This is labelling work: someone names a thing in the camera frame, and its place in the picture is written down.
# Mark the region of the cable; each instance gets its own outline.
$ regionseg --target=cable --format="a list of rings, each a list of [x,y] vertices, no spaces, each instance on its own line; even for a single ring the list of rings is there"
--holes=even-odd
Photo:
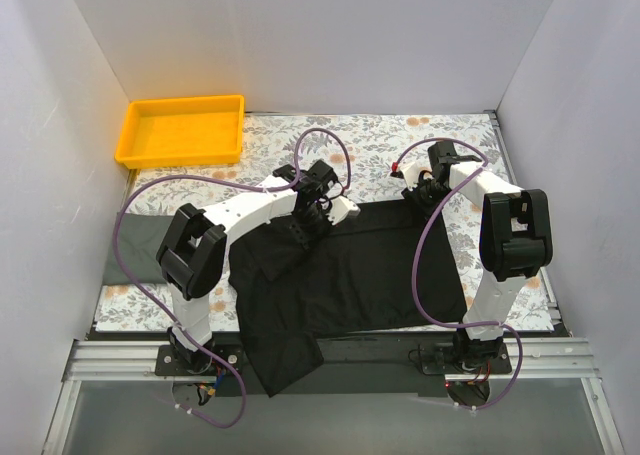
[[[471,323],[445,323],[445,322],[441,322],[439,320],[436,320],[435,318],[433,318],[431,315],[429,315],[425,309],[422,307],[422,304],[420,303],[420,297],[418,295],[418,265],[420,263],[420,255],[422,254],[422,247],[424,246],[424,242],[427,239],[427,235],[429,234],[429,231],[431,230],[431,227],[433,226],[433,224],[435,223],[435,220],[437,218],[438,215],[440,215],[440,213],[442,212],[442,209],[444,208],[444,206],[447,204],[447,202],[449,200],[451,200],[451,197],[453,197],[456,193],[458,193],[460,190],[462,190],[462,188],[467,185],[471,180],[473,180],[474,177],[478,176],[482,170],[487,167],[489,165],[489,159],[487,158],[487,156],[482,153],[480,150],[478,150],[477,148],[475,148],[474,146],[463,142],[461,140],[456,140],[455,138],[446,138],[446,137],[435,137],[435,138],[428,138],[426,140],[420,140],[419,142],[416,142],[412,145],[410,145],[407,149],[405,149],[404,152],[402,152],[400,154],[400,157],[398,157],[398,160],[396,160],[396,162],[394,163],[394,167],[397,167],[400,162],[402,161],[402,159],[407,155],[407,153],[409,153],[411,150],[413,150],[414,148],[416,148],[419,145],[425,144],[425,143],[433,143],[433,142],[443,142],[443,141],[449,141],[449,142],[453,142],[456,143],[458,145],[462,145],[465,148],[468,148],[469,150],[471,150],[472,152],[474,152],[476,155],[478,155],[481,159],[482,159],[482,165],[476,169],[473,173],[471,173],[471,175],[469,175],[467,178],[465,178],[457,187],[453,188],[438,204],[438,206],[436,207],[436,209],[433,211],[433,213],[431,214],[431,217],[429,217],[429,220],[427,221],[427,225],[424,227],[424,230],[422,231],[422,234],[420,235],[420,239],[418,240],[418,246],[416,247],[416,252],[415,255],[413,257],[413,267],[411,269],[411,292],[413,295],[413,301],[416,305],[416,308],[418,309],[418,311],[420,312],[420,314],[427,319],[427,321],[429,321],[430,323],[432,323],[433,325],[437,325],[439,327],[443,327],[443,328],[453,328],[453,329],[459,329],[459,328],[472,328],[472,327],[486,327],[486,326],[492,326],[492,327],[501,327],[501,328],[506,328],[507,330],[509,330],[515,340],[516,343],[518,345],[518,363],[516,365],[516,369],[513,371],[513,376],[511,377],[511,380],[509,380],[509,383],[507,383],[507,386],[505,387],[505,389],[493,400],[491,400],[490,402],[481,405],[479,407],[465,407],[468,408],[470,410],[481,410],[481,409],[486,409],[486,408],[490,408],[492,406],[494,406],[495,404],[497,404],[498,402],[500,402],[500,400],[502,400],[507,393],[509,393],[509,391],[511,390],[511,388],[513,387],[513,384],[516,383],[516,380],[518,378],[518,374],[520,373],[520,369],[522,368],[522,359],[523,359],[523,350],[522,350],[522,340],[520,339],[520,335],[518,334],[518,332],[511,327],[510,325],[507,325],[506,323],[502,323],[499,322],[497,320],[493,320],[493,321],[483,321],[483,322],[471,322]]]
[[[327,198],[327,200],[331,201],[331,200],[335,200],[338,197],[341,197],[342,195],[344,195],[344,191],[346,190],[345,186],[342,185],[342,182],[338,181],[338,185],[340,185],[340,193],[338,193],[337,195],[334,195],[333,197],[329,197]]]
[[[307,137],[308,135],[310,135],[313,132],[322,132],[325,135],[328,135],[329,137],[333,138],[338,143],[338,145],[340,145],[340,148],[344,152],[345,160],[347,162],[347,183],[343,186],[343,190],[347,190],[351,186],[351,161],[349,160],[349,152],[347,150],[347,147],[342,142],[342,140],[340,140],[340,138],[335,133],[333,133],[332,131],[327,130],[326,128],[316,127],[316,128],[310,128],[308,130],[305,130],[300,135],[300,137],[298,138],[298,140],[296,142],[296,145],[295,145],[294,151],[293,151],[293,165],[294,165],[294,168],[295,168],[295,171],[296,171],[295,178],[290,183],[288,183],[287,185],[283,185],[281,187],[276,187],[276,188],[270,188],[269,192],[281,192],[281,191],[284,191],[284,190],[288,190],[288,189],[294,187],[298,183],[298,181],[300,180],[300,175],[301,175],[301,171],[300,171],[300,144],[302,143],[302,140],[305,137]],[[238,423],[238,421],[242,418],[242,415],[244,414],[244,410],[245,410],[245,407],[246,407],[246,404],[247,404],[247,390],[246,390],[246,387],[244,385],[244,381],[242,380],[242,377],[237,372],[237,370],[235,368],[233,368],[233,366],[231,364],[229,364],[223,358],[219,357],[215,353],[212,353],[210,350],[208,350],[205,347],[203,347],[202,345],[200,345],[186,330],[182,329],[182,327],[180,326],[180,322],[178,321],[178,318],[173,314],[173,312],[169,309],[169,307],[167,307],[167,305],[165,305],[164,302],[162,302],[162,300],[160,300],[156,295],[154,295],[150,290],[148,290],[147,288],[145,288],[142,285],[142,282],[138,279],[138,277],[136,277],[135,274],[131,271],[131,269],[124,263],[124,260],[122,259],[122,255],[120,253],[118,235],[120,234],[120,227],[122,226],[122,219],[123,219],[124,214],[126,213],[127,209],[131,206],[133,201],[141,193],[145,192],[146,190],[148,190],[149,188],[153,187],[154,185],[158,185],[159,183],[168,182],[168,181],[171,181],[171,180],[196,180],[196,181],[200,181],[200,182],[216,183],[218,185],[223,185],[225,187],[236,188],[236,189],[239,189],[239,190],[248,190],[248,191],[251,191],[251,192],[264,192],[265,189],[263,187],[255,187],[255,186],[252,186],[252,185],[242,185],[240,183],[228,182],[226,180],[218,180],[216,178],[202,177],[202,176],[199,176],[199,175],[168,175],[166,177],[161,177],[161,178],[153,180],[153,181],[151,181],[149,183],[146,183],[142,187],[138,188],[135,192],[133,192],[131,194],[131,196],[129,196],[129,198],[127,198],[127,200],[124,202],[124,204],[122,206],[122,209],[118,213],[118,216],[116,217],[115,227],[113,229],[113,236],[112,236],[113,254],[114,254],[114,256],[116,258],[116,262],[118,263],[118,266],[120,267],[122,272],[127,276],[127,278],[129,278],[129,280],[131,280],[131,283],[133,285],[135,285],[138,290],[140,290],[153,303],[155,303],[164,313],[167,314],[167,316],[171,319],[171,321],[174,323],[174,325],[180,331],[182,331],[183,335],[185,336],[185,338],[187,340],[189,340],[189,342],[191,342],[202,353],[204,353],[209,358],[213,359],[215,362],[217,362],[220,365],[222,365],[229,372],[231,372],[231,374],[236,378],[236,380],[238,380],[238,384],[240,385],[240,392],[242,393],[242,401],[241,401],[241,405],[240,405],[240,410],[238,411],[238,414],[236,415],[236,417],[233,420],[231,420],[230,422],[218,422],[217,420],[214,420],[214,419],[210,418],[206,414],[204,414],[202,412],[199,412],[197,410],[193,410],[191,407],[188,407],[188,406],[183,405],[183,404],[176,404],[176,406],[181,408],[181,409],[183,409],[187,413],[195,415],[196,417],[204,420],[205,422],[213,425],[214,427],[230,428],[230,427],[233,427],[236,423]]]
[[[193,372],[191,370],[187,370],[191,375],[202,375],[204,372],[208,371],[211,368],[211,364],[213,363],[213,359],[209,359],[209,365],[200,370],[199,372]]]
[[[489,375],[491,374],[491,362],[487,362],[487,374],[484,376],[484,378],[482,380],[480,380],[480,383],[484,383],[487,380],[489,380]]]
[[[478,370],[478,373],[476,374],[475,377],[473,377],[473,379],[467,380],[467,383],[471,383],[471,384],[476,383],[478,381],[478,378],[480,378],[481,374],[482,374],[482,367],[480,367],[480,370]]]
[[[204,404],[207,403],[207,400],[202,398],[202,394],[200,393],[200,386],[196,385],[196,392],[198,392],[198,406],[202,407]]]
[[[222,379],[224,378],[224,372],[221,372],[220,375],[216,378],[216,382],[213,384],[214,389],[218,389],[220,384],[222,383]]]
[[[418,361],[416,362],[415,360],[413,360],[413,358],[411,358],[411,354],[414,352],[418,352]],[[422,369],[422,349],[421,348],[414,348],[412,350],[409,350],[409,353],[407,353],[407,358],[409,359],[409,361],[413,364],[414,367],[416,367],[416,370],[418,370],[418,372],[420,372],[421,375],[425,375],[428,376],[428,374],[424,373],[424,370]]]

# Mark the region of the gray fabric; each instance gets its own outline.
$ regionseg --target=gray fabric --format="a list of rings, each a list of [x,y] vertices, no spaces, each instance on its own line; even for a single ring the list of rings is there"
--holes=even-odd
[[[156,253],[167,233],[173,217],[135,215],[127,213],[122,218],[118,237],[122,259],[143,283],[166,283],[162,278],[160,266],[156,262]],[[120,270],[113,246],[109,246],[109,255],[102,276],[103,285],[128,285],[131,281]]]

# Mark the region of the glass panel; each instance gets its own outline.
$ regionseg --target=glass panel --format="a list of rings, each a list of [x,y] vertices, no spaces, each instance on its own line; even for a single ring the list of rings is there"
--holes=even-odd
[[[505,383],[492,381],[493,393]],[[195,388],[181,390],[179,398],[195,398]],[[580,380],[520,380],[476,414],[420,400],[254,395],[243,420],[219,430],[175,410],[169,382],[83,382],[64,453],[603,453]],[[238,405],[220,397],[204,411],[229,419]]]

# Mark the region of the white wall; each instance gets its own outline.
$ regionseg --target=white wall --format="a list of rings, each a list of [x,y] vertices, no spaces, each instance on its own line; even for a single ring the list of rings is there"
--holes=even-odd
[[[493,109],[552,0],[75,0],[131,99],[248,110]]]
[[[555,0],[498,116],[518,182],[549,195],[551,281],[640,451],[640,0]]]
[[[40,453],[89,328],[128,100],[73,0],[0,0],[0,453]]]

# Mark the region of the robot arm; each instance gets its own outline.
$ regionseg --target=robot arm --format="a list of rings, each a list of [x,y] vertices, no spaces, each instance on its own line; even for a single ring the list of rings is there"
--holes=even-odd
[[[427,208],[435,206],[481,164],[474,156],[459,156],[452,142],[437,142],[429,148],[432,177],[416,163],[398,168],[411,196]],[[463,318],[465,323],[486,320],[504,322],[527,279],[549,264],[553,255],[547,197],[541,190],[523,190],[484,169],[460,192],[483,207],[480,258],[484,267],[475,300]],[[520,226],[516,228],[512,221]],[[482,351],[500,340],[502,328],[482,326],[466,329],[467,347]]]
[[[241,193],[200,210],[186,204],[174,216],[156,259],[169,282],[173,311],[180,327],[200,345],[212,343],[208,295],[220,281],[225,253],[233,242],[273,218],[292,214],[297,238],[308,246],[331,225],[359,213],[358,206],[343,196],[333,198],[323,208],[319,199],[338,182],[333,169],[323,161],[303,170],[292,188],[269,191],[287,185],[294,178],[295,169],[285,165],[258,185],[264,188],[263,192]],[[182,330],[172,327],[169,340],[178,356],[194,371],[208,363]]]

